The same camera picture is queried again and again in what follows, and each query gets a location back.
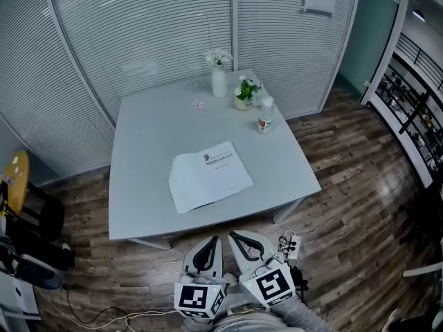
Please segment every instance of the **table leg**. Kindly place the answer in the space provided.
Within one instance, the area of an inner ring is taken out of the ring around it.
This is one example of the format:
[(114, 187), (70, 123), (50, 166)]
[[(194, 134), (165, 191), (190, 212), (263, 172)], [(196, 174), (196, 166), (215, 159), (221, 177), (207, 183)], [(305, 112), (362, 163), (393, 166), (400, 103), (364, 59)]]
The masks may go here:
[(272, 218), (273, 222), (275, 224), (283, 221), (286, 219), (286, 217), (288, 215), (291, 214), (291, 212), (297, 208), (297, 206), (302, 202), (303, 198), (297, 199), (296, 201), (292, 202), (292, 203), (288, 203), (283, 205), (282, 207), (279, 207), (275, 212), (276, 214), (274, 215), (274, 217)]
[(160, 250), (170, 250), (171, 244), (169, 242), (163, 243), (161, 241), (151, 241), (146, 239), (128, 239), (129, 241), (139, 243), (141, 245), (159, 248)]

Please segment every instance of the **gray fabric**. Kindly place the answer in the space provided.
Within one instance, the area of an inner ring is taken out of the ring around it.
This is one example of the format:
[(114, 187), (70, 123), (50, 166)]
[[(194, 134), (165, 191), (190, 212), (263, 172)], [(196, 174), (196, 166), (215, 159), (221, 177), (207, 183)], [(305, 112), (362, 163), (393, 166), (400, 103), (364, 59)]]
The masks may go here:
[[(228, 294), (225, 301), (240, 299), (244, 303), (247, 298), (241, 298), (239, 294)], [(315, 312), (307, 308), (298, 297), (292, 297), (271, 309), (281, 317), (276, 317), (264, 311), (250, 313), (248, 315), (226, 316), (217, 321), (214, 326), (212, 321), (194, 320), (186, 318), (182, 329), (185, 332), (330, 332), (325, 320), (322, 320)]]

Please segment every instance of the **ceiling light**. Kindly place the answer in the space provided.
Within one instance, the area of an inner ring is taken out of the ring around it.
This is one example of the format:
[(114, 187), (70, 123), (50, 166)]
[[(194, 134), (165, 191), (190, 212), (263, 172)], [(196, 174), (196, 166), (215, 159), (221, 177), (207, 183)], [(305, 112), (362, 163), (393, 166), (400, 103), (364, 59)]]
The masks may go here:
[(422, 11), (420, 11), (420, 10), (413, 10), (413, 14), (424, 22), (424, 16), (422, 14)]

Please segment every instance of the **potted plant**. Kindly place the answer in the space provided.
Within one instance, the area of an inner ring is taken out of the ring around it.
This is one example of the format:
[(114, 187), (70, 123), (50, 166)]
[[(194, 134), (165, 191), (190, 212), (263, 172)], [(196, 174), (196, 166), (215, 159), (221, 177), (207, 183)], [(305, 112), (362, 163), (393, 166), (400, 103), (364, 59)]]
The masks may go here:
[(262, 84), (255, 84), (254, 81), (242, 75), (239, 77), (240, 87), (234, 90), (234, 104), (240, 111), (245, 111), (254, 107), (253, 98), (257, 91), (262, 88)]
[(213, 95), (216, 98), (225, 97), (228, 94), (224, 64), (230, 62), (233, 57), (222, 49), (214, 49), (205, 53), (205, 58), (213, 70)]

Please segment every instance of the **teal wall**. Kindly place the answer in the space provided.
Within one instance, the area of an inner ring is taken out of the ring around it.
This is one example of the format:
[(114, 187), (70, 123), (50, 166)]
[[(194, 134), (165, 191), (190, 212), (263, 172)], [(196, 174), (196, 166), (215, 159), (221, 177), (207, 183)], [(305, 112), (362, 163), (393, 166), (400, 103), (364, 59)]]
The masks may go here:
[(354, 25), (338, 73), (360, 97), (383, 55), (394, 24), (397, 4), (393, 0), (359, 0)]

